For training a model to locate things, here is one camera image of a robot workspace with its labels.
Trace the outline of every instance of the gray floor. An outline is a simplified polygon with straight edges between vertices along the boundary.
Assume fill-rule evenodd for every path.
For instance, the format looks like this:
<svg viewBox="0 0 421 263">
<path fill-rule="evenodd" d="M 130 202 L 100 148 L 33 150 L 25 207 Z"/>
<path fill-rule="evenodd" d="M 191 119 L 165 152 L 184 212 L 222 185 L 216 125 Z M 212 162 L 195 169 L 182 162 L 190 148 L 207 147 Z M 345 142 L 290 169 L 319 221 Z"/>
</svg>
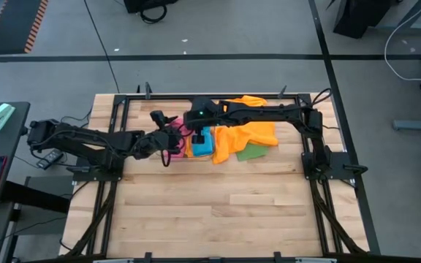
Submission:
<svg viewBox="0 0 421 263">
<path fill-rule="evenodd" d="M 306 0 L 180 0 L 156 25 L 126 14 L 113 0 L 87 2 L 111 56 L 321 53 Z M 382 54 L 387 33 L 370 30 L 363 39 L 332 33 L 337 6 L 325 10 L 329 2 L 316 0 L 331 54 Z M 397 23 L 414 3 L 393 7 L 382 24 Z M 395 37 L 390 52 L 421 53 L 421 35 Z M 50 0 L 27 56 L 74 55 L 103 55 L 83 0 Z M 419 61 L 392 64 L 403 75 L 421 77 Z M 370 168 L 365 184 L 382 253 L 421 257 L 421 132 L 391 128 L 393 119 L 421 120 L 421 91 L 417 83 L 398 79 L 383 61 L 334 61 L 333 66 L 358 156 Z M 287 91 L 315 92 L 330 86 L 323 61 L 115 61 L 112 67 L 121 92 L 135 92 L 145 81 L 155 92 L 280 91 L 284 85 Z M 0 102 L 31 102 L 29 120 L 84 116 L 94 94 L 115 91 L 104 61 L 0 64 Z M 35 162 L 27 149 L 22 139 L 17 155 Z M 27 175 L 66 173 L 15 160 L 10 178 L 22 183 Z M 54 257 L 60 236 L 24 237 L 16 255 Z"/>
</svg>

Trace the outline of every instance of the black floor mat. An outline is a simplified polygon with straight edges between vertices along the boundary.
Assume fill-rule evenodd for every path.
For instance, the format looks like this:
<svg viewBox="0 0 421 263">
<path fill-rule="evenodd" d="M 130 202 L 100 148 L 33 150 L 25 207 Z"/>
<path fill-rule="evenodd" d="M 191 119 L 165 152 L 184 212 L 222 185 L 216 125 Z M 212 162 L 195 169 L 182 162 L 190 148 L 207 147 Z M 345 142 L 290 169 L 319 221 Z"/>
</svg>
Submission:
<svg viewBox="0 0 421 263">
<path fill-rule="evenodd" d="M 0 11 L 0 55 L 29 53 L 48 0 L 6 0 Z"/>
</svg>

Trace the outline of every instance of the wooden table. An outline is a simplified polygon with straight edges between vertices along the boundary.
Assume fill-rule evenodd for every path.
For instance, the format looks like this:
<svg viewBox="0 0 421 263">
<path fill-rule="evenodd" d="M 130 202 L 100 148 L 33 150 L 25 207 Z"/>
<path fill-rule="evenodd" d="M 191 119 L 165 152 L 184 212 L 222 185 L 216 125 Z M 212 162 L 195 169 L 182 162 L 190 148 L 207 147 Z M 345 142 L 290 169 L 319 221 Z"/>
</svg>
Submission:
<svg viewBox="0 0 421 263">
<path fill-rule="evenodd" d="M 90 129 L 107 132 L 113 97 L 95 97 Z M 268 105 L 280 103 L 293 101 L 268 100 Z M 152 132 L 156 125 L 150 111 L 174 116 L 190 107 L 186 100 L 135 100 L 129 106 L 127 130 Z M 316 107 L 323 113 L 324 125 L 337 126 L 331 101 Z M 122 110 L 118 112 L 117 126 Z M 232 154 L 223 164 L 214 165 L 206 158 L 173 159 L 163 167 L 158 156 L 128 158 L 116 193 L 107 257 L 143 258 L 145 252 L 154 258 L 272 257 L 274 251 L 282 256 L 321 256 L 314 205 L 300 159 L 300 134 L 288 123 L 276 123 L 276 136 L 279 145 L 266 156 L 242 162 Z M 324 136 L 333 151 L 344 149 L 339 130 L 325 129 Z M 91 222 L 97 186 L 89 183 L 72 200 L 63 236 L 68 247 Z M 354 189 L 338 180 L 331 180 L 330 188 L 339 222 L 368 250 Z M 327 220 L 325 225 L 334 251 Z M 60 254 L 66 252 L 61 248 Z"/>
</svg>

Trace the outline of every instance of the blue block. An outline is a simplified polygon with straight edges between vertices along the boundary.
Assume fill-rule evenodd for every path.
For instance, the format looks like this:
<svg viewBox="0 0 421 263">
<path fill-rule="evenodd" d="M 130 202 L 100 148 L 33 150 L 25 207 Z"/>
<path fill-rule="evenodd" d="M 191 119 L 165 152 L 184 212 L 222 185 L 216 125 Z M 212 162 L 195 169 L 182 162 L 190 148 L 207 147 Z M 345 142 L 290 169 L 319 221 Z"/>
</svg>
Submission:
<svg viewBox="0 0 421 263">
<path fill-rule="evenodd" d="M 215 142 L 213 141 L 213 137 L 210 133 L 210 130 L 210 127 L 204 127 L 204 129 L 202 129 L 202 135 L 204 136 L 203 144 L 191 144 L 191 149 L 193 151 L 194 156 L 208 156 L 213 153 L 213 147 Z"/>
</svg>

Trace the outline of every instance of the black bag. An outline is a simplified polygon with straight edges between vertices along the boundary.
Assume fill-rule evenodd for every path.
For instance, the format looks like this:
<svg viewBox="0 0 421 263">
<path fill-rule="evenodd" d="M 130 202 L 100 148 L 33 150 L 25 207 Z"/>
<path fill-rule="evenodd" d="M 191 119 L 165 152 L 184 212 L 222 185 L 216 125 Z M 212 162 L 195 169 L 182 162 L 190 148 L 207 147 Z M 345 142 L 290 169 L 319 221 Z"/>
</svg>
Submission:
<svg viewBox="0 0 421 263">
<path fill-rule="evenodd" d="M 167 4 L 174 4 L 178 0 L 124 0 L 124 6 L 128 13 L 140 12 L 140 17 L 146 23 L 157 23 L 167 15 Z M 144 10 L 156 7 L 163 7 L 164 12 L 159 18 L 148 18 L 144 15 Z"/>
<path fill-rule="evenodd" d="M 361 38 L 369 26 L 376 26 L 391 7 L 391 2 L 385 0 L 348 0 L 344 3 L 334 33 L 355 39 Z"/>
</svg>

